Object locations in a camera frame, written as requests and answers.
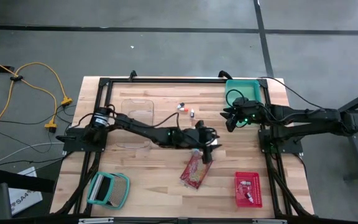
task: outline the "gray floor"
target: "gray floor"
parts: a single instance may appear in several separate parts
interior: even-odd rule
[[[266,29],[358,30],[357,0],[260,0],[260,6]],[[0,23],[258,28],[252,0],[0,0]],[[357,35],[268,35],[267,43],[275,77],[284,78],[310,101],[337,108],[358,95]],[[128,75],[131,70],[156,76],[207,77],[220,70],[234,77],[266,75],[259,34],[0,31],[0,63],[18,67],[33,61],[53,67],[75,101],[85,75]],[[48,70],[31,67],[22,74],[61,100],[57,81]],[[0,74],[0,111],[9,83],[8,76]],[[288,95],[292,107],[309,107]],[[49,96],[18,83],[3,119],[36,122],[52,113]],[[62,133],[65,124],[58,124],[58,133]],[[43,125],[0,123],[0,131],[37,144],[49,141]],[[342,180],[358,168],[347,139],[321,134],[308,136],[302,143],[315,213],[358,221],[358,181]],[[0,158],[22,147],[0,136]],[[26,150],[6,161],[44,160],[60,153],[61,146],[44,155]],[[17,172],[28,166],[20,163],[1,168]]]

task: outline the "red basket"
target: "red basket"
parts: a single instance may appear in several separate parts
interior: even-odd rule
[[[250,182],[250,185],[242,185],[241,182]],[[238,207],[262,208],[262,196],[260,193],[259,174],[256,172],[236,172],[234,175],[234,189],[236,191],[236,204]],[[250,193],[253,203],[246,197]]]

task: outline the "wooden tabletop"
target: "wooden tabletop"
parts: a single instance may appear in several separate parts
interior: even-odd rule
[[[84,77],[73,124],[87,113],[92,113],[100,77]],[[288,105],[284,86],[267,80],[271,102]],[[109,210],[94,205],[92,216],[110,217],[200,217],[200,218],[272,218],[273,206],[267,177],[266,161],[260,152],[256,125],[237,128],[229,133],[225,119],[219,112],[225,107],[224,84],[201,83],[115,83],[111,103],[121,112],[123,100],[150,100],[154,103],[154,121],[157,124],[176,112],[177,104],[195,110],[195,120],[188,113],[181,113],[180,127],[190,128],[202,119],[208,127],[217,130],[220,148],[213,152],[214,162],[201,187],[193,190],[182,186],[179,177],[191,157],[190,150],[125,149],[114,142],[114,132],[109,133],[100,171],[120,172],[131,180],[131,188],[124,207]],[[81,126],[89,123],[84,119]],[[175,118],[162,126],[176,126]],[[83,152],[74,152],[62,164],[51,212],[57,211],[76,189],[83,163]],[[313,213],[308,183],[301,162],[293,155],[283,155],[283,165],[288,188],[304,206]],[[235,171],[258,172],[262,188],[262,208],[238,208],[234,198]],[[86,205],[83,197],[81,211]],[[278,190],[280,208],[284,211],[281,191]]]

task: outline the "yellow extension cord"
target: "yellow extension cord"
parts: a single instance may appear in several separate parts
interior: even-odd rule
[[[17,69],[17,71],[14,73],[12,71],[10,71],[9,69],[3,67],[1,64],[0,64],[0,67],[5,69],[6,71],[8,71],[9,73],[13,74],[14,77],[18,77],[19,75],[19,72],[23,69],[23,68],[26,68],[30,65],[42,65],[44,67],[47,67],[53,74],[55,74],[56,76],[56,79],[58,80],[59,84],[60,84],[60,88],[62,89],[62,92],[63,92],[63,101],[61,102],[61,105],[69,105],[71,102],[73,102],[73,100],[69,97],[66,96],[66,93],[65,93],[65,90],[64,90],[64,87],[63,87],[63,84],[62,82],[60,81],[59,79],[59,76],[57,75],[57,73],[51,68],[49,67],[48,65],[44,64],[44,63],[41,63],[41,62],[32,62],[32,63],[28,63],[28,64],[25,64],[23,66],[21,66],[20,68]],[[37,86],[33,86],[31,85],[29,82],[25,81],[25,80],[21,80],[22,82],[24,82],[26,85],[28,85],[29,87],[31,88],[34,88],[36,90],[40,90],[40,91],[43,91],[47,94],[49,94],[53,100],[55,101],[55,114],[52,116],[52,119],[49,121],[49,123],[47,123],[45,125],[45,128],[56,128],[57,125],[55,124],[55,116],[56,116],[56,112],[57,112],[57,101],[56,101],[56,98],[53,94],[51,94],[48,90],[45,90],[43,88],[40,88],[40,87],[37,87]],[[7,97],[7,101],[6,101],[6,104],[5,104],[5,107],[4,109],[2,110],[2,112],[0,113],[0,118],[3,116],[3,114],[5,113],[8,105],[9,105],[9,102],[11,101],[11,96],[12,96],[12,90],[13,90],[13,85],[14,85],[14,81],[11,81],[11,86],[9,88],[9,94],[8,94],[8,97]]]

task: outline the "cord plug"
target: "cord plug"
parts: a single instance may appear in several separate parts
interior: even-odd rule
[[[53,120],[50,120],[49,123],[45,124],[44,127],[47,128],[50,133],[55,133],[57,129],[57,124],[55,124]]]
[[[72,102],[73,102],[73,99],[71,99],[71,98],[65,96],[65,97],[63,98],[63,101],[62,101],[60,104],[63,105],[63,106],[66,106],[66,105],[69,105],[69,104],[72,103]]]

